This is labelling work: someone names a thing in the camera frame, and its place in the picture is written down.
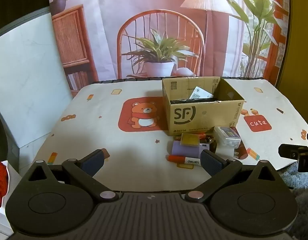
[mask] white box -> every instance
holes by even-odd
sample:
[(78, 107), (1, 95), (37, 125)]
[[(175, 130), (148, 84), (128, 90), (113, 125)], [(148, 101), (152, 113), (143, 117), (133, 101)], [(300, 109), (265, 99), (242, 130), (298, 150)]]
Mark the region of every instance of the white box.
[(18, 183), (21, 181), (22, 177), (16, 172), (16, 170), (14, 170), (8, 161), (3, 161), (2, 163), (7, 167), (8, 185), (7, 193), (2, 198), (2, 206), (0, 207), (0, 232), (10, 236), (13, 234), (13, 230), (6, 218), (5, 207), (9, 197), (11, 196)]

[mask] yellow wall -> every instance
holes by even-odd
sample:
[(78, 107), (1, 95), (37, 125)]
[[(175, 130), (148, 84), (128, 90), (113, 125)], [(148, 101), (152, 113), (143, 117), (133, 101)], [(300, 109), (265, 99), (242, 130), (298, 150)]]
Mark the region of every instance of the yellow wall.
[(277, 88), (308, 122), (308, 0), (290, 3), (290, 35)]

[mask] chair backrest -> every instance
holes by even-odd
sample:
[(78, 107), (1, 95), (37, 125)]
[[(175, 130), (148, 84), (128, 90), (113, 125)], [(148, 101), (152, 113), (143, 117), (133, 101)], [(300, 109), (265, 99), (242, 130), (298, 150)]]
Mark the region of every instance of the chair backrest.
[(117, 36), (117, 68), (118, 78), (122, 78), (122, 62), (130, 61), (132, 73), (142, 72), (143, 65), (133, 65), (130, 56), (122, 54), (139, 49), (135, 45), (136, 38), (150, 38), (150, 28), (157, 30), (161, 35), (166, 32), (167, 37), (174, 37), (190, 47), (190, 51), (196, 53), (198, 58), (187, 57), (187, 61), (179, 61), (177, 68), (189, 68), (194, 74), (199, 75), (201, 60), (204, 58), (205, 45), (201, 30), (190, 18), (183, 14), (170, 10), (151, 10), (137, 14), (127, 20)]

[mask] sf express box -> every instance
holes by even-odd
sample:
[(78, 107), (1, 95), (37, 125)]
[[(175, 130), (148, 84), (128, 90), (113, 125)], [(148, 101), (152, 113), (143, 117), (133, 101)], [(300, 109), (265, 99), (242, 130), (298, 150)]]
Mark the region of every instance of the sf express box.
[[(195, 87), (212, 93), (217, 101), (171, 104), (190, 98)], [(244, 99), (221, 77), (184, 77), (162, 80), (169, 135), (210, 131), (215, 126), (235, 127)]]

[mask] purple box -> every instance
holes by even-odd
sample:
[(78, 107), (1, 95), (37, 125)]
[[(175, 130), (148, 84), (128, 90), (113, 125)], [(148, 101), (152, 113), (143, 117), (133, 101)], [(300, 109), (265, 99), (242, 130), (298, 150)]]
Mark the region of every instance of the purple box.
[(200, 158), (201, 152), (205, 149), (209, 150), (210, 148), (210, 145), (205, 143), (200, 143), (199, 146), (184, 146), (180, 143), (181, 141), (173, 142), (172, 155)]

